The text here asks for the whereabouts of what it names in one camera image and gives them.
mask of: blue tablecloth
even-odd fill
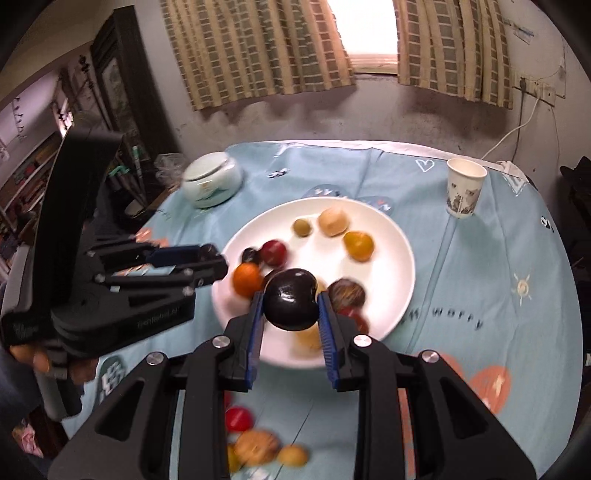
[[[476,213],[456,220],[446,212],[447,166],[438,158],[277,143],[227,152],[245,170],[241,191],[209,210],[193,209],[177,192],[148,222],[151,236],[221,249],[247,221],[303,196],[338,194],[381,208],[408,236],[417,267],[410,306],[384,342],[403,353],[442,352],[538,474],[545,472],[573,425],[582,331],[569,262],[538,192],[490,170]],[[192,322],[101,359],[96,381],[86,385],[82,414],[64,422],[67,431],[75,432],[146,354],[188,353],[220,331],[210,288],[202,288]],[[253,392],[236,401],[252,409],[257,427],[276,432],[283,443],[297,435],[310,448],[310,463],[284,468],[280,479],[352,477],[357,396],[333,392],[324,371],[261,365]],[[172,478],[176,467],[173,459]],[[264,469],[274,478],[279,465]]]

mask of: jar lid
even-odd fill
[[[209,177],[217,172],[228,161],[228,155],[225,152],[208,153],[194,160],[184,171],[183,180],[193,181]]]

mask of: person's hand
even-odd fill
[[[51,368],[51,362],[45,349],[37,344],[29,343],[27,345],[16,345],[10,347],[10,353],[20,363],[30,365],[41,373],[48,373]],[[93,358],[90,360],[75,360],[70,364],[70,377],[76,385],[82,385],[85,382],[93,380],[96,376],[96,366],[99,360]]]

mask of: checkered curtain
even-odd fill
[[[402,85],[513,108],[497,0],[394,0],[394,8]]]
[[[352,85],[326,0],[160,0],[194,110]]]

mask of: small orange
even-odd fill
[[[258,265],[250,262],[238,265],[232,274],[232,285],[241,297],[251,299],[262,290],[262,275]]]
[[[374,240],[365,232],[347,232],[343,242],[349,256],[358,262],[367,262],[374,253]]]

